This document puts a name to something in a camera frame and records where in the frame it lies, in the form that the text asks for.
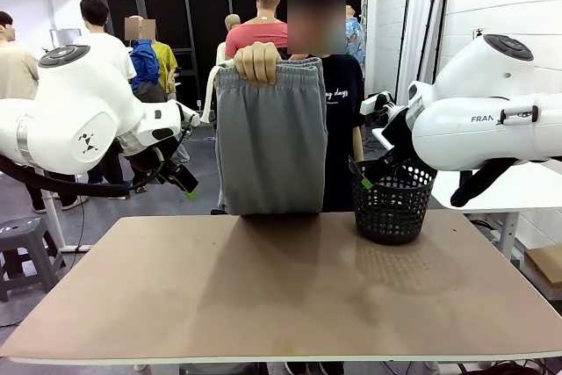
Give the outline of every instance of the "curtain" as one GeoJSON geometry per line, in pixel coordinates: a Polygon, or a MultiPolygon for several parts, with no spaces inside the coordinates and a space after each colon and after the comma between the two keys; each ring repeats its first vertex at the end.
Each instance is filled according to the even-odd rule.
{"type": "Polygon", "coordinates": [[[431,0],[409,0],[407,4],[407,20],[402,44],[402,55],[400,58],[400,69],[398,79],[398,89],[396,92],[397,104],[407,105],[409,95],[407,87],[415,81],[418,72],[421,71],[420,80],[431,83],[430,78],[433,72],[433,58],[435,58],[435,46],[437,43],[439,15],[442,0],[435,0],[435,5],[431,8],[431,0]],[[425,54],[422,60],[422,49],[428,26],[428,37],[425,43],[425,54]]]}

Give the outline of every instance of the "folded gray pants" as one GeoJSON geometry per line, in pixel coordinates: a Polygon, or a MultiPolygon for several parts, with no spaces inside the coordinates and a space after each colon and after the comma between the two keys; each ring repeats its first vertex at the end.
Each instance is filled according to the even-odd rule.
{"type": "Polygon", "coordinates": [[[219,207],[318,213],[328,144],[321,60],[280,62],[275,85],[249,83],[232,67],[215,82],[219,207]]]}

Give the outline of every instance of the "white shirt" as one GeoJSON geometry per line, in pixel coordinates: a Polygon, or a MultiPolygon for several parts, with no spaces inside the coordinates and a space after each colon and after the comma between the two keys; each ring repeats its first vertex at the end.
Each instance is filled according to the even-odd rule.
{"type": "Polygon", "coordinates": [[[117,37],[106,32],[90,32],[78,37],[74,40],[74,44],[90,46],[96,54],[106,57],[125,79],[133,79],[137,76],[129,52],[117,37]]]}
{"type": "Polygon", "coordinates": [[[38,79],[34,55],[17,44],[0,41],[0,98],[33,100],[38,79]]]}

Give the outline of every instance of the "red shirt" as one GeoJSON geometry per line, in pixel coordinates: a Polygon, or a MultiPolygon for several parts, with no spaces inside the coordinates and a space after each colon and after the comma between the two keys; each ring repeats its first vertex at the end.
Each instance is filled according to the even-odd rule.
{"type": "Polygon", "coordinates": [[[228,32],[226,55],[232,59],[239,48],[251,46],[254,41],[272,42],[277,48],[287,47],[287,24],[281,21],[269,24],[246,23],[233,28],[228,32]]]}

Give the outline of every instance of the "white wall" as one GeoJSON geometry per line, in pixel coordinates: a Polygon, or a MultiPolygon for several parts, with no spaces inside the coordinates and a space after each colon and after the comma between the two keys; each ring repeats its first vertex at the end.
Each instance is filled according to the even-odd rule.
{"type": "Polygon", "coordinates": [[[377,0],[376,5],[374,90],[394,93],[406,0],[377,0]]]}
{"type": "MultiPolygon", "coordinates": [[[[404,7],[405,0],[377,0],[376,90],[394,90],[404,7]]],[[[526,44],[535,55],[537,89],[562,92],[561,23],[562,0],[448,0],[440,69],[470,43],[473,29],[484,28],[526,44]]],[[[562,173],[561,163],[547,166],[562,173]]],[[[523,213],[517,237],[528,248],[562,242],[560,211],[523,213]]]]}
{"type": "Polygon", "coordinates": [[[52,0],[53,18],[49,0],[0,0],[2,10],[14,19],[16,41],[37,55],[43,55],[42,48],[52,49],[51,28],[80,28],[86,31],[80,15],[81,0],[52,0]]]}

